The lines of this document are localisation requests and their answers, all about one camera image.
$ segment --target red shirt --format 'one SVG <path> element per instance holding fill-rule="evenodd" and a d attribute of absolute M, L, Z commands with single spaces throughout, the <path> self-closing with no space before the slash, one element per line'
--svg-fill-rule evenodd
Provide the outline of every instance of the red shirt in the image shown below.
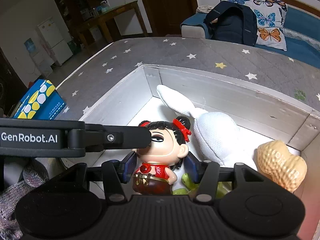
<path fill-rule="evenodd" d="M 150 163 L 142 163 L 140 168 L 135 171 L 135 174 L 141 172 L 142 174 L 147 174 L 151 171 L 151 167 L 154 166 L 156 170 L 155 176 L 162 179 L 169 179 L 169 176 L 165 172 L 165 168 L 169 168 L 169 165 L 164 164 L 150 164 Z"/>

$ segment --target blue cushion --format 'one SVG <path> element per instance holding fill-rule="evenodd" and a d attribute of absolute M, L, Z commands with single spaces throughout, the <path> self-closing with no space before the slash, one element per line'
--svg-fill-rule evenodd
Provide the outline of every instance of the blue cushion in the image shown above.
<path fill-rule="evenodd" d="M 285 38 L 285 41 L 287 44 L 287 51 L 258 44 L 256 44 L 255 47 L 286 55 L 320 69 L 320 51 L 316 50 L 305 41 L 288 37 Z"/>
<path fill-rule="evenodd" d="M 320 41 L 320 20 L 308 13 L 288 7 L 284 28 L 302 33 L 305 36 Z"/>
<path fill-rule="evenodd" d="M 196 13 L 195 15 L 189 17 L 188 19 L 184 20 L 181 25 L 180 28 L 182 27 L 182 25 L 189 25 L 189 26 L 200 26 L 204 29 L 204 33 L 205 33 L 205 38 L 206 39 L 211 39 L 212 34 L 209 33 L 208 27 L 206 24 L 203 23 L 205 17 L 207 16 L 206 13 Z"/>

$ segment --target peanut-shaped toy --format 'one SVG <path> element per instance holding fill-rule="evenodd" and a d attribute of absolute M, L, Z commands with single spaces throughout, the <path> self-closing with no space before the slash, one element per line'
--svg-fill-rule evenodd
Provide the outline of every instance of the peanut-shaped toy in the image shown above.
<path fill-rule="evenodd" d="M 275 140 L 258 147 L 258 165 L 272 180 L 294 192 L 304 180 L 307 164 L 300 156 L 291 154 L 284 142 Z"/>

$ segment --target screw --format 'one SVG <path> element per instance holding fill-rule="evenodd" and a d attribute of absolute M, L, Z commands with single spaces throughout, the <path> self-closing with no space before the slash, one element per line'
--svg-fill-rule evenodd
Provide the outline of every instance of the screw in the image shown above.
<path fill-rule="evenodd" d="M 115 140 L 115 137 L 113 136 L 113 134 L 109 134 L 107 136 L 107 139 L 108 139 L 109 142 L 113 142 Z"/>
<path fill-rule="evenodd" d="M 208 194 L 199 194 L 198 196 L 196 196 L 196 199 L 199 202 L 209 202 L 210 200 L 212 200 L 212 197 Z"/>
<path fill-rule="evenodd" d="M 112 201 L 112 202 L 120 202 L 120 201 L 123 201 L 124 200 L 124 195 L 121 195 L 121 194 L 112 194 L 109 199 Z"/>

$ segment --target figurine face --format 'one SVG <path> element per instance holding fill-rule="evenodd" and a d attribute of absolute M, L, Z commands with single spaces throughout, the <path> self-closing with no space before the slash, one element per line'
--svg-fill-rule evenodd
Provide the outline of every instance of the figurine face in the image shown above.
<path fill-rule="evenodd" d="M 169 166 L 187 156 L 189 148 L 186 144 L 179 145 L 174 133 L 169 129 L 150 130 L 151 143 L 147 148 L 137 149 L 140 160 L 145 163 L 164 163 Z"/>

